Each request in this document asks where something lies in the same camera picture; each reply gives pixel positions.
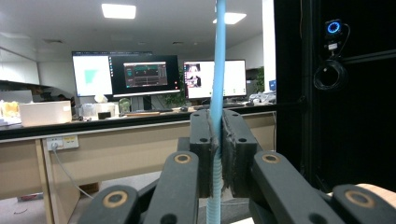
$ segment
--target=light blue cable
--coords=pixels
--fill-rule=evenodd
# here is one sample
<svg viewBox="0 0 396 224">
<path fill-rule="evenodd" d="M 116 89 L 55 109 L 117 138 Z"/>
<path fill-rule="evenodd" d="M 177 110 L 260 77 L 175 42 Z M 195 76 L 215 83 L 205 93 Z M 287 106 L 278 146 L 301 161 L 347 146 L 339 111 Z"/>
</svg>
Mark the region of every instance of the light blue cable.
<svg viewBox="0 0 396 224">
<path fill-rule="evenodd" d="M 220 224 L 221 201 L 221 116 L 223 105 L 224 64 L 225 64 L 225 2 L 217 0 L 217 25 L 215 46 L 215 77 L 213 94 L 210 103 L 210 118 L 214 134 L 217 138 L 217 150 L 213 160 L 213 196 L 207 199 L 206 223 Z"/>
</svg>

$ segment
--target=computer monitor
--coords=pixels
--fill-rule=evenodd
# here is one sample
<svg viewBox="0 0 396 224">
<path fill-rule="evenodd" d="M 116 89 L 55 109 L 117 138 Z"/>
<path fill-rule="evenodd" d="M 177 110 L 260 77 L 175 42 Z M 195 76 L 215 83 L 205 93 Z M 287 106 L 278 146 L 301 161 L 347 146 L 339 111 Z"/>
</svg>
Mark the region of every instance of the computer monitor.
<svg viewBox="0 0 396 224">
<path fill-rule="evenodd" d="M 214 61 L 188 61 L 183 63 L 185 95 L 188 100 L 212 97 Z M 223 96 L 226 98 L 247 95 L 245 60 L 227 60 L 224 64 Z"/>
<path fill-rule="evenodd" d="M 114 97 L 180 91 L 176 55 L 111 56 L 108 59 Z"/>
<path fill-rule="evenodd" d="M 151 54 L 149 51 L 72 51 L 77 96 L 113 93 L 108 60 L 110 56 Z"/>
</svg>

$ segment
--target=white screen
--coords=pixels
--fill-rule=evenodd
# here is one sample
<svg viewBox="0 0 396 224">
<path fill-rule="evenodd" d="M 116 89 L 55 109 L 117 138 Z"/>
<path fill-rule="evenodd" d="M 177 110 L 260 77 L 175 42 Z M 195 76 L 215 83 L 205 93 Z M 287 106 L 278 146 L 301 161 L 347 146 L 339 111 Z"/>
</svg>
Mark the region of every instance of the white screen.
<svg viewBox="0 0 396 224">
<path fill-rule="evenodd" d="M 210 98 L 215 74 L 214 62 L 184 62 L 185 88 L 189 99 Z M 223 96 L 246 95 L 245 61 L 226 61 L 224 64 Z"/>
<path fill-rule="evenodd" d="M 73 56 L 78 96 L 112 94 L 108 56 Z"/>
</svg>

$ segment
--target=ceiling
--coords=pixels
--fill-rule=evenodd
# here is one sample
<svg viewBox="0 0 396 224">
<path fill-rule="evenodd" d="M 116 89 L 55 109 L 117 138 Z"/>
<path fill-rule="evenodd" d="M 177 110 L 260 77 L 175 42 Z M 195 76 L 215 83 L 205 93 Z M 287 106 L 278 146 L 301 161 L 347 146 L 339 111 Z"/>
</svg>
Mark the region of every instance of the ceiling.
<svg viewBox="0 0 396 224">
<path fill-rule="evenodd" d="M 103 17 L 101 4 L 136 6 L 134 20 Z M 152 51 L 180 60 L 214 55 L 216 0 L 0 0 L 0 49 L 36 62 L 69 62 L 72 50 Z M 227 11 L 246 13 L 227 25 L 226 48 L 262 33 L 262 0 L 228 0 Z M 0 55 L 4 62 L 7 55 Z"/>
</svg>

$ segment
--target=power outlet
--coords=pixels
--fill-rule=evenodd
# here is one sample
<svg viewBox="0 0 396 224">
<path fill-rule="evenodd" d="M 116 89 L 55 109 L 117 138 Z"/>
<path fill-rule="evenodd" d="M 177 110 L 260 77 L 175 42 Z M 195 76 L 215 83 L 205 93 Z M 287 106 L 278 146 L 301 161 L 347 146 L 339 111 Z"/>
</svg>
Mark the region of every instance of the power outlet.
<svg viewBox="0 0 396 224">
<path fill-rule="evenodd" d="M 47 138 L 48 151 L 52 151 L 55 144 L 56 150 L 76 148 L 78 147 L 78 137 L 76 135 L 68 135 Z"/>
</svg>

